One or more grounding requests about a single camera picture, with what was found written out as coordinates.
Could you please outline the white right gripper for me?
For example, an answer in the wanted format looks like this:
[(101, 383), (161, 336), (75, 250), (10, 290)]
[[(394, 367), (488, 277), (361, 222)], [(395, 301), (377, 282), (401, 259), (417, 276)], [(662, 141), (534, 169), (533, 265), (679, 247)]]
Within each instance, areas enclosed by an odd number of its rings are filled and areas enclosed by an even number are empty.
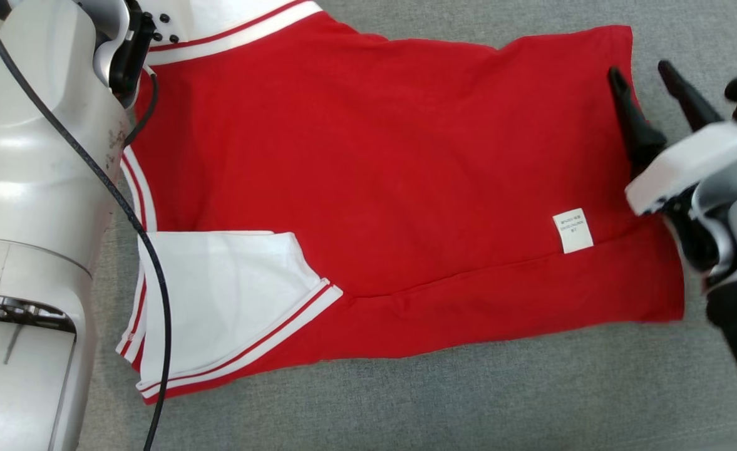
[(611, 66), (607, 73), (631, 177), (636, 177), (626, 187), (626, 198), (638, 216), (737, 162), (737, 122), (723, 121), (668, 60), (660, 60), (657, 69), (694, 132), (665, 151), (666, 136), (646, 120), (620, 69)]

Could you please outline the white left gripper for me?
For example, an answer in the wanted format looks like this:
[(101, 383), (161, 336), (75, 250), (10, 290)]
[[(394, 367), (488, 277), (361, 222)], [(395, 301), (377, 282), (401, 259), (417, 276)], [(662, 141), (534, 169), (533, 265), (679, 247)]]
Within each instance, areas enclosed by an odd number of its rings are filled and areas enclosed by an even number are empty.
[(163, 43), (172, 35), (179, 42), (206, 38), (217, 29), (219, 12), (215, 1), (139, 1), (140, 9), (153, 16)]

